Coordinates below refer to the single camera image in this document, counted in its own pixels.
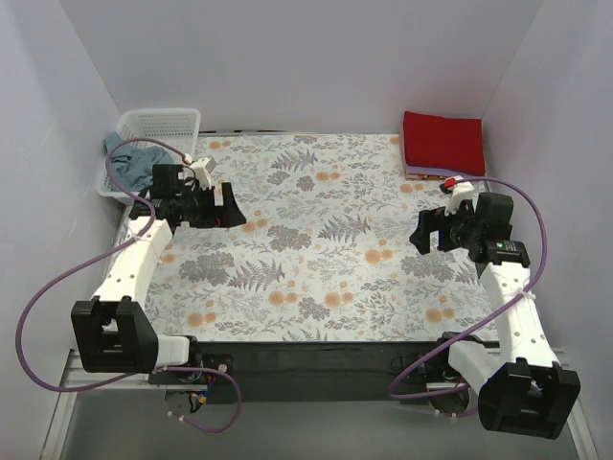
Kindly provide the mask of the blue-grey t shirt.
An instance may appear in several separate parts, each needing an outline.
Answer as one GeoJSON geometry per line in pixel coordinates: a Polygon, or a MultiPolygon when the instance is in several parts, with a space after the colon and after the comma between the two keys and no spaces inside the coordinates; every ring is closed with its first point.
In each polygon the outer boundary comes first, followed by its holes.
{"type": "Polygon", "coordinates": [[[120,135],[113,131],[104,139],[105,152],[114,151],[110,160],[110,170],[117,182],[131,192],[140,192],[152,185],[152,168],[157,164],[172,164],[170,153],[158,146],[137,148],[125,144],[120,135]]]}

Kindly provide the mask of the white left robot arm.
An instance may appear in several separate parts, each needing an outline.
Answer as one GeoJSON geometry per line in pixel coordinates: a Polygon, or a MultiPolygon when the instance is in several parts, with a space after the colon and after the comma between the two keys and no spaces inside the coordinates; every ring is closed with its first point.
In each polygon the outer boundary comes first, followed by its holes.
{"type": "Polygon", "coordinates": [[[232,228],[246,222],[230,183],[222,183],[222,201],[215,202],[210,170],[208,158],[188,167],[154,166],[151,187],[139,194],[129,215],[127,248],[92,298],[72,308],[85,371],[149,374],[170,366],[185,383],[202,376],[204,361],[192,351],[194,339],[158,334],[145,314],[145,301],[153,272],[179,226],[232,228]]]}

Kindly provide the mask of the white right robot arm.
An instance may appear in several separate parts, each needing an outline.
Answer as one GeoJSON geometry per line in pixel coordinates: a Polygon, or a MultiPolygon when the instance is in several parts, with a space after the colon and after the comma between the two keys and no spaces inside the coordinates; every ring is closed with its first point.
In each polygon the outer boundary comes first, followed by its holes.
{"type": "Polygon", "coordinates": [[[511,239],[513,201],[507,195],[454,192],[449,203],[423,210],[409,241],[421,254],[437,233],[439,250],[462,248],[475,263],[491,307],[499,355],[470,335],[446,340],[433,357],[443,380],[460,376],[477,395],[482,426],[490,431],[555,439],[579,396],[576,372],[565,370],[540,323],[525,245],[511,239]]]}

